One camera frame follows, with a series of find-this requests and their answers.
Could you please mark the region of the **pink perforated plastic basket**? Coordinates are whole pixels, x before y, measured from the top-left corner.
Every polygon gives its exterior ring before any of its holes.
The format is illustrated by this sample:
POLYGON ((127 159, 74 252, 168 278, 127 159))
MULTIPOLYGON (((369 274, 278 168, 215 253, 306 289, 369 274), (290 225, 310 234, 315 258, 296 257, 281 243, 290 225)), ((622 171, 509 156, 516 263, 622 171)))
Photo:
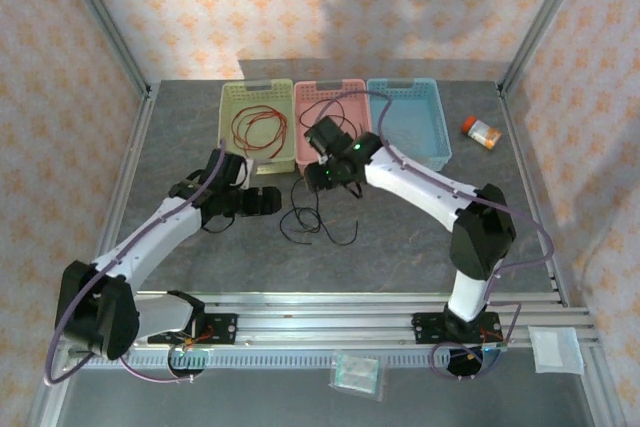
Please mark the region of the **pink perforated plastic basket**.
POLYGON ((332 98, 349 92, 324 113, 344 132, 357 138, 363 132, 372 130, 369 100, 362 93, 364 89, 365 81, 362 79, 299 81, 294 84, 296 164, 301 174, 309 164, 319 159, 304 134, 315 124, 318 115, 332 98))

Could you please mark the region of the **green perforated plastic basket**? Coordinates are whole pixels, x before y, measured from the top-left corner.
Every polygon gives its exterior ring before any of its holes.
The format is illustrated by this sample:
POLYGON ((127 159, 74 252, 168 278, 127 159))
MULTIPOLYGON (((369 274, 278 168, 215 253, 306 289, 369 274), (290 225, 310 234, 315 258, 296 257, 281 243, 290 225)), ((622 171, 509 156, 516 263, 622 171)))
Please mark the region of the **green perforated plastic basket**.
POLYGON ((221 88, 218 140, 253 159, 259 174, 291 173, 296 140, 293 81, 233 81, 221 88))

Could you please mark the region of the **blue perforated plastic basket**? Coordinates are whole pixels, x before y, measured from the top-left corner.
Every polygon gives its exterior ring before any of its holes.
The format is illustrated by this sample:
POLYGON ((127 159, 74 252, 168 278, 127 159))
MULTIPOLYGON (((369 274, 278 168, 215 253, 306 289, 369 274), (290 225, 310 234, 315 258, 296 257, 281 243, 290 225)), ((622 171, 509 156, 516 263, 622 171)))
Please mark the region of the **blue perforated plastic basket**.
POLYGON ((374 78, 366 88, 392 99, 382 120, 384 138, 416 162, 441 171, 452 150, 436 81, 374 78))

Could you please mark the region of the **orange-lidded clear jar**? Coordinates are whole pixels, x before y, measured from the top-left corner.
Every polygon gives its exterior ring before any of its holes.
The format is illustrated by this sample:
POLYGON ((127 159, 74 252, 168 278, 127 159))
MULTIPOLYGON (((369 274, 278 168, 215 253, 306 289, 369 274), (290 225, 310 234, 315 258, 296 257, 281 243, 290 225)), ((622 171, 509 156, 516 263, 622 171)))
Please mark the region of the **orange-lidded clear jar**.
POLYGON ((488 150, 492 150, 502 137, 502 132, 489 126, 476 116, 469 116, 461 127, 461 132, 488 150))

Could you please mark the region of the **clear bag with green contents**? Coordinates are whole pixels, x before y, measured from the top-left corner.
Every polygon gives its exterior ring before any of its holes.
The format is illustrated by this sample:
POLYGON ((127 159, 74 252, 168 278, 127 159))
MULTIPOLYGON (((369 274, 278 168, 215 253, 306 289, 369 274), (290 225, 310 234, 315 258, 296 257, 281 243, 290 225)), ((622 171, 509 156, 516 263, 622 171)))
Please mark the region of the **clear bag with green contents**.
POLYGON ((360 354, 336 351, 331 360, 329 387, 337 392, 381 401, 387 364, 360 354))

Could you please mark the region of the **white plastic pouch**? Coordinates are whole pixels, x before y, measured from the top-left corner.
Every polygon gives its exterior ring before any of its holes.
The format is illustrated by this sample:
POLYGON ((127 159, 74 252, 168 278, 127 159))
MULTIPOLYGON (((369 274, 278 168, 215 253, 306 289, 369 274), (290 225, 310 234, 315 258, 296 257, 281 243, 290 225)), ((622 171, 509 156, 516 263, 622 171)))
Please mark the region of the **white plastic pouch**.
POLYGON ((537 374, 584 374, 584 360, 574 327, 529 326, 537 374))

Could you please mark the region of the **aluminium side rail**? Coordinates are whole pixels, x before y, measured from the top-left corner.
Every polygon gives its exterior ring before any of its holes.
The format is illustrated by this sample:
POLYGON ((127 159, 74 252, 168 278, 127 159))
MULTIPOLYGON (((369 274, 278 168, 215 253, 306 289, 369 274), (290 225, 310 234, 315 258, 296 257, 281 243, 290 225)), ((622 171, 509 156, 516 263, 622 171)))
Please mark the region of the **aluminium side rail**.
MULTIPOLYGON (((531 169, 525 159, 522 143, 516 131, 512 115, 509 112, 506 90, 501 84, 497 84, 496 91, 523 180, 529 210, 532 217, 543 224, 544 219, 532 184, 531 169)), ((553 254, 546 261, 545 266, 551 279, 551 285, 558 293, 562 308, 567 310, 576 307, 577 304, 570 298, 568 283, 560 271, 557 255, 553 254)), ((581 385, 586 395, 588 410, 594 425, 596 427, 626 427, 621 404, 607 366, 602 342, 596 339, 593 346, 581 344, 580 349, 585 365, 585 374, 581 377, 581 385)))
MULTIPOLYGON (((95 256, 106 253, 116 244, 159 88, 159 83, 152 84, 142 96, 107 214, 98 237, 94 251, 95 256)), ((56 427, 68 387, 67 381, 54 387, 46 387, 40 383, 26 421, 26 427, 56 427)))

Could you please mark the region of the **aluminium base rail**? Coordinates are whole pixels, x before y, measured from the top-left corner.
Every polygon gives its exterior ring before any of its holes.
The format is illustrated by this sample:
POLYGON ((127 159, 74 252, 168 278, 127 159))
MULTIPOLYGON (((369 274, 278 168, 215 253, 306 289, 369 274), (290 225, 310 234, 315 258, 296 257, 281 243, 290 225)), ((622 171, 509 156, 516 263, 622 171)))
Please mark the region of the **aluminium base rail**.
MULTIPOLYGON (((238 316, 238 349, 412 349, 412 316, 440 312, 443 294, 428 293, 196 293, 207 313, 238 316)), ((573 328, 581 346, 599 344, 584 307, 565 307, 556 293, 497 294, 508 345, 531 345, 529 328, 573 328)))

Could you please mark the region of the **aluminium corner post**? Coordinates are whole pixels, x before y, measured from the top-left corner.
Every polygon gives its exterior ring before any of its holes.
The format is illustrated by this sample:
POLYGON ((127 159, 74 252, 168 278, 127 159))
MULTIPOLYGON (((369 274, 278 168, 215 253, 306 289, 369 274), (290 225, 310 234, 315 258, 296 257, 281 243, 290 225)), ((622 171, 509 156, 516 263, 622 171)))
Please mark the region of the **aluminium corner post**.
POLYGON ((506 99, 509 93, 516 88, 524 75, 527 64, 532 59, 563 2, 564 0, 543 0, 504 77, 497 84, 497 91, 501 98, 506 99))
POLYGON ((105 0, 84 0, 84 2, 121 63, 126 76, 134 86, 134 90, 141 97, 147 97, 151 90, 151 85, 142 73, 139 63, 134 58, 105 0))

